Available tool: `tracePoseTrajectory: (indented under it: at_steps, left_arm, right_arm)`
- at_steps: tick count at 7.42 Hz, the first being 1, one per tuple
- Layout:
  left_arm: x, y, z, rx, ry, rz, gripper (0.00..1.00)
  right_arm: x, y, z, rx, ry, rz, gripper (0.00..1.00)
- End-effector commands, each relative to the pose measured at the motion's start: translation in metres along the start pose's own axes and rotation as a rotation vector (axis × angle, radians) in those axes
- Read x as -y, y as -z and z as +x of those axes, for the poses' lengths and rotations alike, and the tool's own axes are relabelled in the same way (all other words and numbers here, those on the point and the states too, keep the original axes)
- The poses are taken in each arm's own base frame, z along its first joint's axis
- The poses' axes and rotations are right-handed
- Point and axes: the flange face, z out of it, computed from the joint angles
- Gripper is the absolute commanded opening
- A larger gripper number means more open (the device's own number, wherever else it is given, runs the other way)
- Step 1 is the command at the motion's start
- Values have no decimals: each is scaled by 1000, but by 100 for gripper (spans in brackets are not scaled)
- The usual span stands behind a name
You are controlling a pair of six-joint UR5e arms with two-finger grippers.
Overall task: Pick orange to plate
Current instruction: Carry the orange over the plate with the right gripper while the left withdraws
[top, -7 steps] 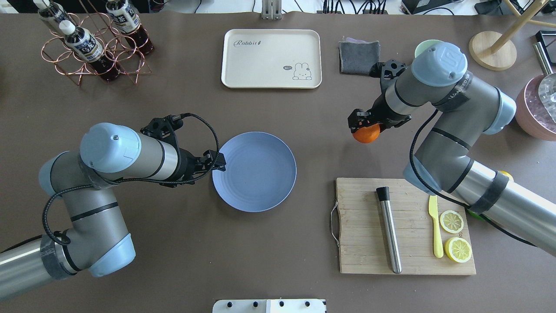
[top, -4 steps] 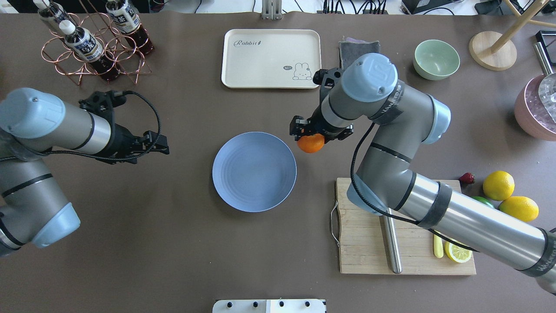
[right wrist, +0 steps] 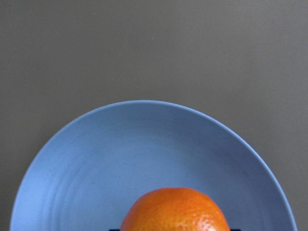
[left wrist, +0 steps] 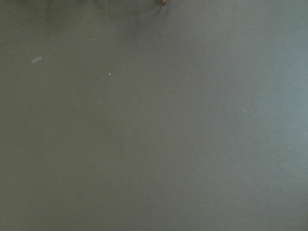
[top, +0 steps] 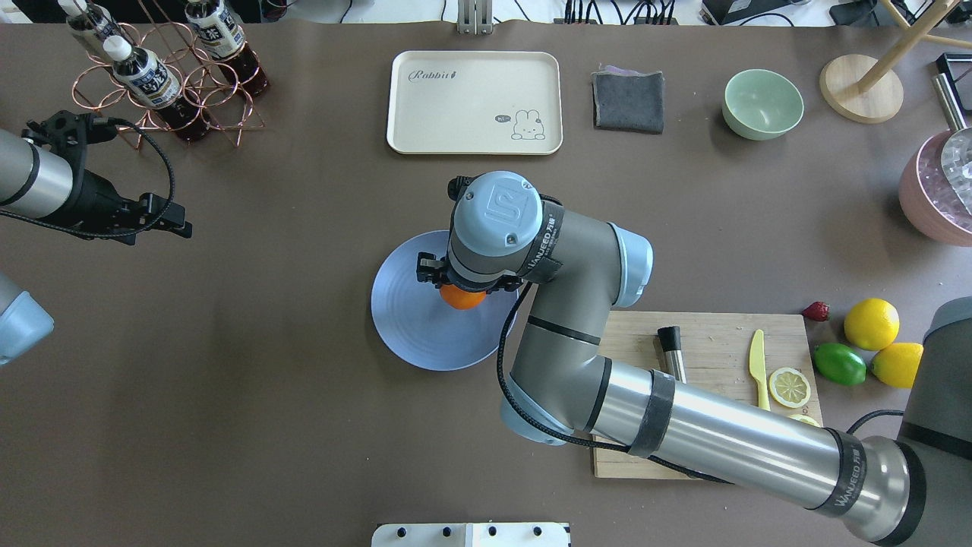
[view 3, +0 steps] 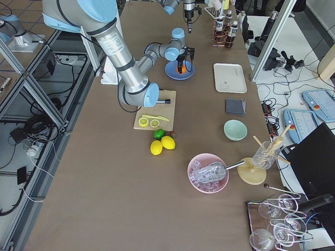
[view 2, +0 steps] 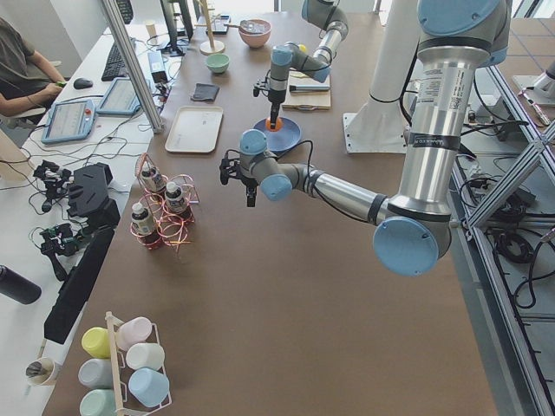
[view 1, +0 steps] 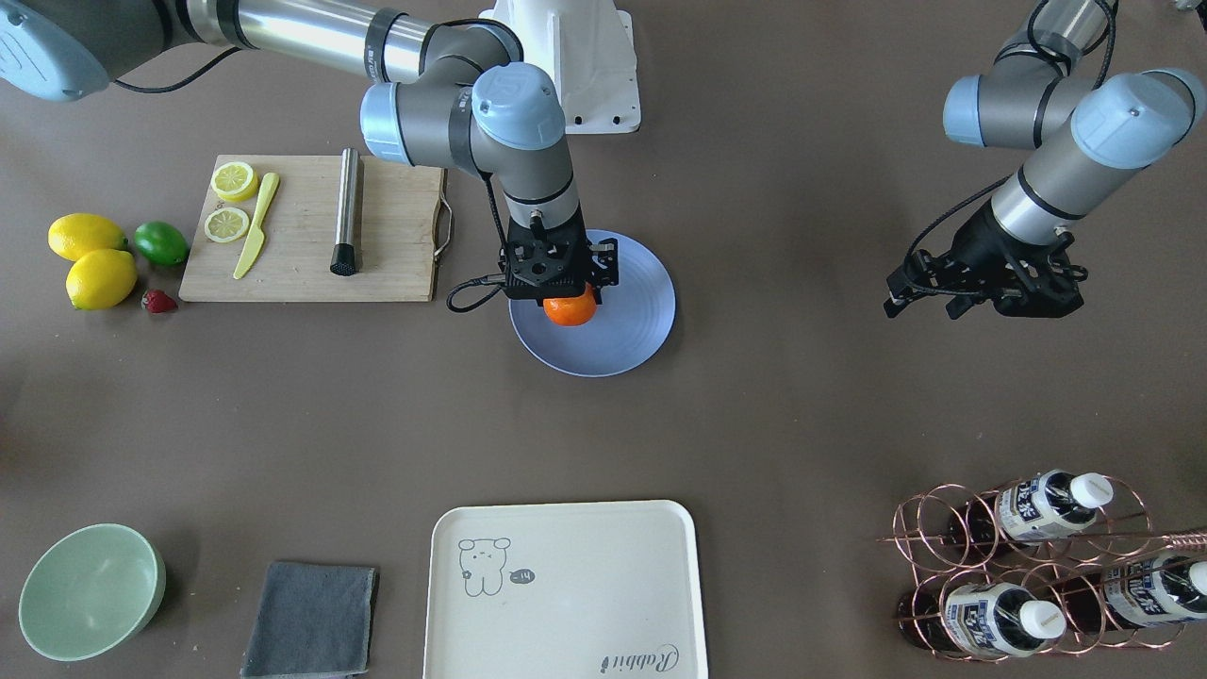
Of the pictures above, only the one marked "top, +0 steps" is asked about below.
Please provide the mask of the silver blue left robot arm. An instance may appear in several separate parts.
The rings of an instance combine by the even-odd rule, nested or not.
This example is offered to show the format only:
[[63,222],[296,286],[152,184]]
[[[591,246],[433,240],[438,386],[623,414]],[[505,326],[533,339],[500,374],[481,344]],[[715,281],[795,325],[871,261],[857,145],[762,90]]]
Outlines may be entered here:
[[[128,125],[118,119],[95,129]],[[17,136],[2,129],[2,216],[68,233],[80,239],[117,240],[134,245],[139,233],[158,229],[189,239],[192,225],[174,202],[175,173],[160,146],[142,136],[163,160],[168,194],[123,198],[112,183],[88,170],[87,135],[95,129],[42,129]],[[1,363],[6,365],[53,332],[53,318],[21,285],[1,276]]]

